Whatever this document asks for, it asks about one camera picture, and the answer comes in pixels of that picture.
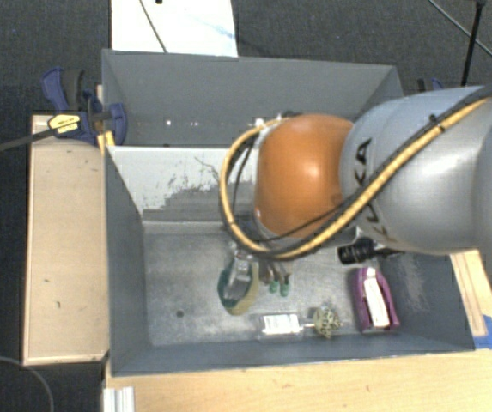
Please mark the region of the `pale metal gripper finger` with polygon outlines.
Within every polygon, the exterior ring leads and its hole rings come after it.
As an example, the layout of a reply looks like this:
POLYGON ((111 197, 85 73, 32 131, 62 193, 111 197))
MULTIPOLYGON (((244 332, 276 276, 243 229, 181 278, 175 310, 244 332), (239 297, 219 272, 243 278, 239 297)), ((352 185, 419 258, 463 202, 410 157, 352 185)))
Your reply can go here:
POLYGON ((251 284, 251 265, 248 262, 239 261, 236 265, 235 293, 243 297, 251 284))
POLYGON ((235 275, 231 272, 224 272, 222 275, 222 297, 226 301, 236 300, 235 296, 235 275))

